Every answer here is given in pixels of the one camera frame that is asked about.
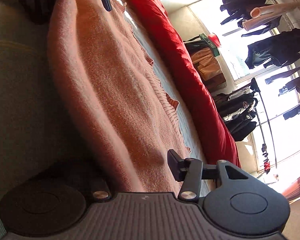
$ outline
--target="green textured fabric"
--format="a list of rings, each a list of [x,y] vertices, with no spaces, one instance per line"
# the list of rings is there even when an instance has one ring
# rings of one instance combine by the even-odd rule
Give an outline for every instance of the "green textured fabric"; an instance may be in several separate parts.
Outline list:
[[[87,156],[49,73],[47,30],[17,0],[0,0],[0,198],[58,160]]]

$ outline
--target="circular cover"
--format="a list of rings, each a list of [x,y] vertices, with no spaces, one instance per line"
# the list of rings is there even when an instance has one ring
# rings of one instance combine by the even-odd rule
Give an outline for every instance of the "circular cover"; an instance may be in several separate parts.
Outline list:
[[[85,198],[76,189],[51,181],[32,181],[2,198],[0,219],[7,231],[47,236],[76,223],[85,208]]]

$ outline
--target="red object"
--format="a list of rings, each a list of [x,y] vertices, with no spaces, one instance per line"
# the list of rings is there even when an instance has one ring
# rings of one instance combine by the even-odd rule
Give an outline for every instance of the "red object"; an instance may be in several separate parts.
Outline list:
[[[297,178],[283,193],[288,201],[300,197],[300,177]]]
[[[210,41],[212,41],[217,46],[217,48],[221,47],[221,43],[220,43],[220,40],[217,35],[215,35],[214,33],[211,33],[208,35],[208,38]]]
[[[159,0],[128,0],[147,29],[186,103],[209,164],[225,159],[240,167],[237,148],[186,47]]]

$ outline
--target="window pane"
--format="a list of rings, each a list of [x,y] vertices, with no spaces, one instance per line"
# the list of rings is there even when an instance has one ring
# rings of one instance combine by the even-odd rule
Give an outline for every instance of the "window pane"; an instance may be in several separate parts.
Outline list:
[[[256,41],[270,37],[271,33],[267,32],[261,35],[241,37],[242,34],[248,33],[244,29],[241,29],[240,31],[230,35],[222,36],[225,33],[238,29],[237,20],[233,20],[224,25],[220,24],[223,20],[229,17],[226,10],[223,12],[220,11],[220,5],[222,4],[222,0],[202,0],[190,5],[189,7],[196,17],[203,22],[208,31],[210,33],[215,33],[218,36],[222,46],[219,49],[221,55],[225,59],[234,80],[237,80],[263,68],[263,65],[260,65],[250,70],[245,64],[244,61],[248,56],[247,46]]]
[[[281,161],[295,152],[300,150],[300,114],[296,115],[293,118],[285,120],[283,115],[276,117],[270,121],[272,134],[274,137],[274,146],[276,149],[277,161]],[[270,164],[274,164],[274,150],[270,135],[270,130],[268,123],[262,125],[263,133],[265,135],[268,158]],[[260,167],[263,166],[263,160],[265,159],[262,156],[262,135],[260,127],[256,127],[253,131],[253,136],[255,139],[257,154],[259,158]]]
[[[274,118],[277,115],[292,109],[299,103],[295,90],[278,96],[279,89],[282,88],[286,83],[291,81],[291,77],[277,79],[269,85],[267,85],[265,82],[266,78],[269,78],[275,74],[285,72],[287,70],[287,67],[279,68],[275,71],[272,71],[271,73],[267,73],[261,77],[256,78],[258,87],[261,90],[261,95],[265,103],[269,119]],[[260,120],[261,122],[265,122],[266,113],[264,111],[258,93],[256,93],[256,98],[258,99],[257,111],[259,113]]]

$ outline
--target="window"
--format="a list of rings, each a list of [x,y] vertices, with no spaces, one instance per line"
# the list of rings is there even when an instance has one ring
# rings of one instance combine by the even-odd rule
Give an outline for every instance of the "window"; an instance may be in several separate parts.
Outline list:
[[[278,79],[269,85],[265,83],[266,78],[287,71],[287,67],[278,68],[271,66],[265,69],[263,65],[260,65],[252,70],[247,67],[244,62],[248,55],[247,46],[270,37],[272,33],[267,32],[261,35],[241,37],[241,35],[247,33],[247,31],[238,28],[236,20],[226,23],[225,25],[220,24],[220,22],[229,16],[227,11],[220,11],[219,7],[221,4],[222,0],[202,0],[190,5],[189,8],[203,23],[207,31],[215,33],[220,39],[222,45],[220,52],[227,63],[236,87],[240,88],[249,83],[251,78],[256,78],[270,119],[277,161],[280,162],[300,150],[300,115],[288,120],[284,120],[283,118],[285,112],[299,104],[298,94],[295,91],[290,91],[278,96],[279,89],[289,82],[291,77]],[[274,164],[274,149],[269,125],[258,94],[256,94],[256,98],[259,101],[256,109],[259,113],[261,126],[266,138],[269,153],[268,157],[272,165]],[[253,131],[251,137],[252,146],[257,156],[257,170],[261,171],[263,170],[264,157],[261,152],[263,139],[259,126]]]

